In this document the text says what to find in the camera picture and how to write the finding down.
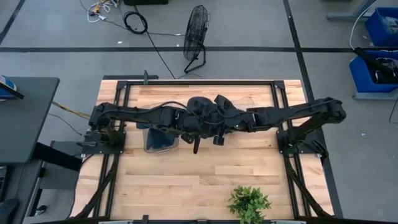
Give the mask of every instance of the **concrete floor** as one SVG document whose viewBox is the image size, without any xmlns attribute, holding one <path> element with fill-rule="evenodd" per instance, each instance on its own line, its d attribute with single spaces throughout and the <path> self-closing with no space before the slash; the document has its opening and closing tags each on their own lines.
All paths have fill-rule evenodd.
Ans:
<svg viewBox="0 0 398 224">
<path fill-rule="evenodd" d="M 82 0 L 87 7 L 94 0 Z M 333 11 L 351 11 L 361 1 L 289 0 L 302 47 L 348 48 L 353 22 L 328 21 Z M 2 0 L 0 30 L 18 2 Z M 211 13 L 205 45 L 208 47 L 293 47 L 282 0 L 170 0 L 165 6 L 138 6 L 151 32 L 184 33 L 192 8 L 203 4 Z M 395 0 L 379 0 L 377 6 L 395 6 Z M 122 6 L 122 11 L 132 7 Z M 108 19 L 123 24 L 112 9 Z M 131 19 L 133 27 L 139 21 Z M 182 37 L 152 36 L 156 46 L 183 45 Z M 355 46 L 369 47 L 362 22 L 356 28 Z M 78 0 L 25 0 L 0 45 L 0 74 L 7 76 L 59 77 L 55 101 L 90 113 L 103 75 L 140 75 L 146 69 L 162 79 L 171 78 L 156 52 L 1 52 L 5 47 L 151 47 L 145 35 L 133 35 L 112 24 L 86 20 Z M 188 63 L 181 52 L 161 52 L 174 75 L 183 74 Z M 348 114 L 339 125 L 323 128 L 336 187 L 345 218 L 398 221 L 398 126 L 389 124 L 394 102 L 354 101 L 356 91 L 349 63 L 351 53 L 304 53 L 316 98 L 331 96 L 344 103 Z M 203 78 L 301 79 L 294 52 L 208 52 L 207 64 L 195 73 Z M 58 108 L 50 112 L 63 117 L 80 132 L 86 121 Z M 48 117 L 40 142 L 81 141 L 57 118 Z M 26 223 L 63 219 L 72 204 L 72 191 L 46 191 L 41 203 L 49 211 Z"/>
</svg>

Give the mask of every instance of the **potted plant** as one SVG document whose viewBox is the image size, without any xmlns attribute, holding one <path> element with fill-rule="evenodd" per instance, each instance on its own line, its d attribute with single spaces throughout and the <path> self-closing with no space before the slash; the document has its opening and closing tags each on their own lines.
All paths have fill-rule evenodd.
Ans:
<svg viewBox="0 0 398 224">
<path fill-rule="evenodd" d="M 265 215 L 261 214 L 261 209 L 270 209 L 271 203 L 268 202 L 268 195 L 263 196 L 260 188 L 238 186 L 231 192 L 232 205 L 228 205 L 229 211 L 241 220 L 241 224 L 258 224 L 264 220 Z"/>
</svg>

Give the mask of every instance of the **table leg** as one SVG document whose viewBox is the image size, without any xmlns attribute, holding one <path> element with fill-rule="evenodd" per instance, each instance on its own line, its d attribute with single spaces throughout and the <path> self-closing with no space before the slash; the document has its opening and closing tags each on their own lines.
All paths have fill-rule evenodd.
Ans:
<svg viewBox="0 0 398 224">
<path fill-rule="evenodd" d="M 79 171 L 81 166 L 81 159 L 69 156 L 39 142 L 36 144 L 32 157 L 74 171 Z"/>
<path fill-rule="evenodd" d="M 357 8 L 355 12 L 331 12 L 326 16 L 327 19 L 357 19 L 361 13 L 366 10 L 371 4 L 375 3 L 377 0 L 365 0 Z M 369 18 L 372 13 L 365 12 L 363 18 Z"/>
</svg>

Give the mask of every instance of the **fan grille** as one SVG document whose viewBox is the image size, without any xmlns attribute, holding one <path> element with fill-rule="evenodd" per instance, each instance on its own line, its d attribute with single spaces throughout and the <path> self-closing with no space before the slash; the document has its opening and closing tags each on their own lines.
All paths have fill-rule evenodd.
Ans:
<svg viewBox="0 0 398 224">
<path fill-rule="evenodd" d="M 200 5 L 193 8 L 188 21 L 184 40 L 184 57 L 192 60 L 198 57 L 207 31 L 207 9 Z"/>
</svg>

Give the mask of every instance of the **fan stand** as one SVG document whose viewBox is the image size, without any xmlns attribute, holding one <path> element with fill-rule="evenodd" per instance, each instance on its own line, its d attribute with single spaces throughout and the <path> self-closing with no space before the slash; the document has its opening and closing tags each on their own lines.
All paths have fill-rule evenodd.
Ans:
<svg viewBox="0 0 398 224">
<path fill-rule="evenodd" d="M 185 74 L 187 74 L 188 72 L 191 72 L 197 68 L 200 68 L 206 64 L 206 47 L 203 44 L 201 44 L 201 48 L 203 49 L 203 63 L 201 65 L 198 65 L 198 66 L 188 70 L 188 67 L 191 66 L 192 62 L 194 62 L 195 60 L 198 60 L 197 57 L 193 58 L 191 60 L 191 62 L 187 65 L 187 67 L 185 67 L 185 69 L 184 69 Z"/>
</svg>

